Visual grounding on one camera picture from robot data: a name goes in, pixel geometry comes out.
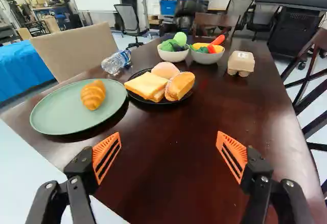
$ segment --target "black plate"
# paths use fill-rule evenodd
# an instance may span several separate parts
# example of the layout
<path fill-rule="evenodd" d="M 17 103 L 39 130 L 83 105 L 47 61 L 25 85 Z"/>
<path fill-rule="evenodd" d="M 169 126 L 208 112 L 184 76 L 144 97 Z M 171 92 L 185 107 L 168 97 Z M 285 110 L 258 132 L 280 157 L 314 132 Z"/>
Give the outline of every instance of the black plate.
<path fill-rule="evenodd" d="M 135 74 L 133 74 L 130 78 L 128 78 L 128 81 L 129 80 L 132 80 L 134 79 L 135 77 L 138 77 L 142 74 L 144 74 L 145 72 L 151 72 L 152 68 L 148 68 L 148 69 L 144 69 L 144 70 L 141 70 L 139 72 L 136 72 Z M 153 102 L 151 100 L 145 100 L 143 99 L 140 95 L 137 95 L 136 93 L 133 93 L 132 91 L 130 90 L 127 90 L 127 93 L 128 93 L 128 96 L 129 97 L 132 97 L 134 98 L 135 100 L 138 100 L 142 103 L 145 103 L 145 104 L 155 104 L 155 105 L 166 105 L 166 104 L 174 104 L 174 103 L 179 103 L 185 99 L 187 99 L 188 97 L 190 97 L 193 93 L 192 89 L 190 91 L 188 91 L 184 96 L 183 98 L 181 98 L 180 100 L 177 100 L 177 101 L 168 101 L 166 100 L 165 97 L 162 98 L 162 100 L 160 100 L 158 103 L 156 102 Z"/>

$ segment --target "yellow toy fruit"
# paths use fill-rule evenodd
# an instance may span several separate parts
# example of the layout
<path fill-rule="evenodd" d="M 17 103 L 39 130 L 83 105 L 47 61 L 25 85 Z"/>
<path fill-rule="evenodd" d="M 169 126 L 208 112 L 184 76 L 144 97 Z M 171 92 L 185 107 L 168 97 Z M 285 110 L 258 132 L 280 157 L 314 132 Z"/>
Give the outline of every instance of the yellow toy fruit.
<path fill-rule="evenodd" d="M 221 53 L 224 51 L 224 47 L 223 46 L 220 46 L 220 45 L 213 45 L 215 50 L 216 50 L 216 53 Z"/>
<path fill-rule="evenodd" d="M 106 87 L 101 80 L 85 85 L 81 90 L 83 105 L 89 110 L 98 109 L 106 98 Z"/>
<path fill-rule="evenodd" d="M 192 46 L 198 50 L 200 47 L 208 47 L 209 43 L 202 43 L 202 42 L 197 42 L 193 44 Z"/>

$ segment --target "orange gripper pad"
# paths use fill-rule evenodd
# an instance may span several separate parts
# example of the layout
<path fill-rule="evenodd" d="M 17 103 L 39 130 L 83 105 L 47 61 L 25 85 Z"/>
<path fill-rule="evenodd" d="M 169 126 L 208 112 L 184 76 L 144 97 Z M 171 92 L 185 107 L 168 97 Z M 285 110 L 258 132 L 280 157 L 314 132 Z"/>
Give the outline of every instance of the orange gripper pad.
<path fill-rule="evenodd" d="M 232 137 L 218 131 L 216 147 L 240 184 L 247 164 L 246 147 Z"/>
<path fill-rule="evenodd" d="M 122 143 L 118 132 L 105 138 L 92 148 L 93 170 L 99 185 L 121 148 Z"/>

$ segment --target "plastic bottle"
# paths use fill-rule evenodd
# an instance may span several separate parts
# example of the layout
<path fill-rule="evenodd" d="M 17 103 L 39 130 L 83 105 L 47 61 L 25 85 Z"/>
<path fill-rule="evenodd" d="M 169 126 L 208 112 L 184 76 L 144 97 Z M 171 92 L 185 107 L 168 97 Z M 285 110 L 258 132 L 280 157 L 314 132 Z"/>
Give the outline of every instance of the plastic bottle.
<path fill-rule="evenodd" d="M 131 51 L 123 50 L 114 53 L 108 58 L 105 58 L 101 62 L 101 67 L 103 70 L 110 74 L 115 74 L 124 66 L 127 66 L 131 61 Z"/>

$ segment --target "blue cloth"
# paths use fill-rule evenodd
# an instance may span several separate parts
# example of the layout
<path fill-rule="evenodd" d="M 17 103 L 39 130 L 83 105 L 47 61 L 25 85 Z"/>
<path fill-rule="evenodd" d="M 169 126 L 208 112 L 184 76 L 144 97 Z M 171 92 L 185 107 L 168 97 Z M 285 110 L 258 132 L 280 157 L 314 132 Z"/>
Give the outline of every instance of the blue cloth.
<path fill-rule="evenodd" d="M 51 79 L 29 40 L 0 47 L 0 102 Z"/>

